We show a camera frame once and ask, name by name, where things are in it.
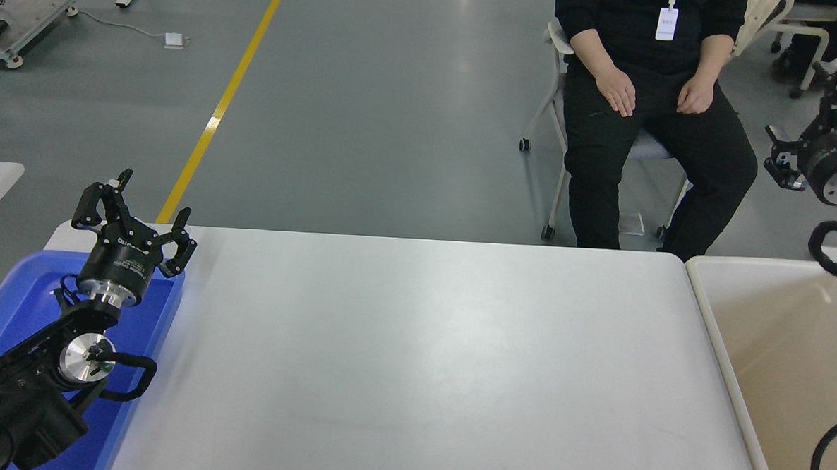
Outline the person's left hand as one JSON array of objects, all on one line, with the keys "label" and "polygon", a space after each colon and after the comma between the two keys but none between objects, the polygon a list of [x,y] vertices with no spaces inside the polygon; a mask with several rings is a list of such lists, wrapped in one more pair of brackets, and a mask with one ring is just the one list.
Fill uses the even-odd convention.
[{"label": "person's left hand", "polygon": [[714,100],[716,76],[696,73],[680,89],[676,112],[679,114],[695,115],[705,113]]}]

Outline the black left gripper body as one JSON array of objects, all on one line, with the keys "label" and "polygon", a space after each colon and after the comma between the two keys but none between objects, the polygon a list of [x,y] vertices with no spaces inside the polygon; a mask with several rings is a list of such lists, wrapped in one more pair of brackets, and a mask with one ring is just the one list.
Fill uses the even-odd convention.
[{"label": "black left gripper body", "polygon": [[140,303],[163,259],[156,236],[156,230],[141,223],[127,229],[118,222],[106,224],[78,273],[79,292],[90,296],[115,289],[123,303]]}]

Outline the person's right hand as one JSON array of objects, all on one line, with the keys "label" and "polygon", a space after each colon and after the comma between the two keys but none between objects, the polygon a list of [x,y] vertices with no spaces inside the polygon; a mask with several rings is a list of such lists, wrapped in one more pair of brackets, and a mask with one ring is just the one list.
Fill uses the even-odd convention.
[{"label": "person's right hand", "polygon": [[611,109],[623,118],[631,118],[636,110],[637,93],[631,79],[616,66],[606,66],[594,73],[596,88]]}]

